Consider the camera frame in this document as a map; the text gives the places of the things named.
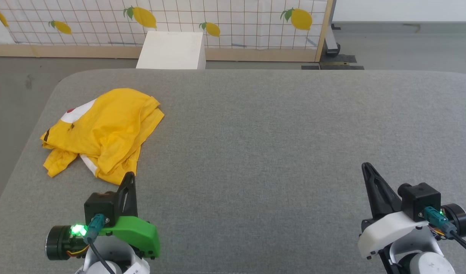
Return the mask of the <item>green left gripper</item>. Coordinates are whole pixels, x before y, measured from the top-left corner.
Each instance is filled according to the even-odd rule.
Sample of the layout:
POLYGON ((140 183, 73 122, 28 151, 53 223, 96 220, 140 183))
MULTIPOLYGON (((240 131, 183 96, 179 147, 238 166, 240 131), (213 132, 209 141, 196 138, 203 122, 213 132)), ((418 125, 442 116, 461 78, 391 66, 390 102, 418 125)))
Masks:
POLYGON ((99 236, 115 236, 136 248, 146 258, 160 257, 157 228, 138 217, 137 189, 134 172, 127 172, 117 190, 118 220, 113 227, 104 227, 99 236))

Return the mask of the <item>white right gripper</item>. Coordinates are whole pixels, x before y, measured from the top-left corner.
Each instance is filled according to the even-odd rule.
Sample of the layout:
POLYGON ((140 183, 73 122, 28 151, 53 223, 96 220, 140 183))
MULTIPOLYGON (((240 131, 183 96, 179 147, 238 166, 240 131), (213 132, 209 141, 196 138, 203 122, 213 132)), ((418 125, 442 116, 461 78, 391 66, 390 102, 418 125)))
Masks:
POLYGON ((362 257, 389 246, 389 258, 415 251, 433 252, 434 238, 427 221, 414 222, 401 211, 402 201, 371 163, 362 163, 372 218, 358 239, 362 257))

